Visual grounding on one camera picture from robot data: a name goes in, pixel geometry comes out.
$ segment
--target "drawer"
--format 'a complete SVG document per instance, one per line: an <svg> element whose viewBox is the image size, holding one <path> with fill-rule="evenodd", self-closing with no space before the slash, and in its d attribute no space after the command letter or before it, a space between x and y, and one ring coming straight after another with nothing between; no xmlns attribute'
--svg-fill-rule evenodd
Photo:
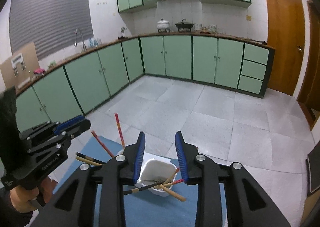
<svg viewBox="0 0 320 227"><path fill-rule="evenodd" d="M241 75L238 89L259 94L261 85L262 85L261 80Z"/></svg>
<svg viewBox="0 0 320 227"><path fill-rule="evenodd" d="M269 49L245 43L244 59L252 60L261 64L267 64Z"/></svg>
<svg viewBox="0 0 320 227"><path fill-rule="evenodd" d="M264 74L266 72L266 66L251 62L248 60L243 60L241 74L254 77L263 80Z"/></svg>

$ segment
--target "countertop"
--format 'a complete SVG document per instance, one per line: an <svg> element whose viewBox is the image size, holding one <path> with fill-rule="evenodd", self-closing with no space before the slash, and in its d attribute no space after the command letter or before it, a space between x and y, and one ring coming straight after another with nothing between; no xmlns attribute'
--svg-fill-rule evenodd
<svg viewBox="0 0 320 227"><path fill-rule="evenodd" d="M244 42L244 43L250 43L252 45L256 45L262 48L266 48L266 49L274 49L272 46L269 45L263 45L259 42L256 42L252 39L247 39L247 38L241 38L241 37L235 37L235 36L230 36L230 35L218 35L218 34L209 34L209 33L196 33L196 32L170 32L170 33L148 33L148 34L140 34L140 35L134 35L128 38L123 38L120 40L115 40L113 42L110 43L106 43L106 44L101 44L95 48L90 48L87 49L86 51L82 51L81 53L78 54L74 54L64 60L58 61L57 65L55 67L52 67L50 69L48 69L43 76L39 76L36 79L34 79L33 81L25 84L22 88L18 89L16 88L16 96L18 97L20 94L22 94L25 90L27 90L30 86L32 86L34 83L38 82L40 79L42 79L43 77L45 77L46 75L50 74L51 72L53 72L54 70L62 67L63 65L79 58L82 56L85 56L89 53L95 52L99 49L103 49L107 46L111 46L113 44L116 43L120 43L122 41L126 41L126 40L130 40L130 39L135 39L135 38L140 38L140 37L152 37L152 36L170 36L170 35L187 35L187 36L204 36L204 37L213 37L213 38L222 38L222 39L230 39L230 40L236 40L236 41L240 41L240 42Z"/></svg>

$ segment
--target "blue table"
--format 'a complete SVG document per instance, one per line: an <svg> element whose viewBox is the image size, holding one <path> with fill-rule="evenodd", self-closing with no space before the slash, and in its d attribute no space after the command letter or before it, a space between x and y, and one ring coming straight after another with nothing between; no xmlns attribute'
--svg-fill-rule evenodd
<svg viewBox="0 0 320 227"><path fill-rule="evenodd" d="M100 140L114 155L122 149L122 146L114 141L103 137L100 137ZM105 162L110 159L110 156L93 137L82 149L81 153ZM179 166L176 159L171 159L171 163ZM81 164L82 162L80 161L74 161L55 190L57 190ZM176 179L181 179L180 172L177 174ZM97 190L94 226L98 226L99 222L100 187L101 186L99 185ZM185 202L180 202L172 196L161 197L154 195L147 190L124 196L126 225L128 227L194 227L196 220L198 186L187 186L186 184L181 183L173 186L172 190L184 196L187 200ZM223 184L220 184L220 194L222 203L222 222L224 223L227 208Z"/></svg>

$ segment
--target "gray tile floor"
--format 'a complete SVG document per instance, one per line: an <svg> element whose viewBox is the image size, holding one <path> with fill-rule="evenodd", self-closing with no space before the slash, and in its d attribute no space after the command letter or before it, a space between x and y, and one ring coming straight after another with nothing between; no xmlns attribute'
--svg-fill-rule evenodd
<svg viewBox="0 0 320 227"><path fill-rule="evenodd" d="M144 76L87 116L98 135L120 143L118 113L126 144L146 134L146 152L177 158L174 135L215 162L242 163L292 226L298 226L307 193L305 158L315 146L296 100L267 89L264 99L171 79ZM60 180L91 138L73 140L69 159L52 173Z"/></svg>

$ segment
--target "human hand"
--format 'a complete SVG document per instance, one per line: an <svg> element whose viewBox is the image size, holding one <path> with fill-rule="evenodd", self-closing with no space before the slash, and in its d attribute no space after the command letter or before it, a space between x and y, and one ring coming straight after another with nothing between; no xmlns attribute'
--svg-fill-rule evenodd
<svg viewBox="0 0 320 227"><path fill-rule="evenodd" d="M49 202L52 197L52 191L57 185L57 181L51 180L46 177L41 183L41 193L43 194L44 201ZM27 213L37 210L31 205L30 200L33 200L39 194L39 189L36 187L32 190L26 190L22 186L17 186L10 190L10 200L13 207L20 213Z"/></svg>

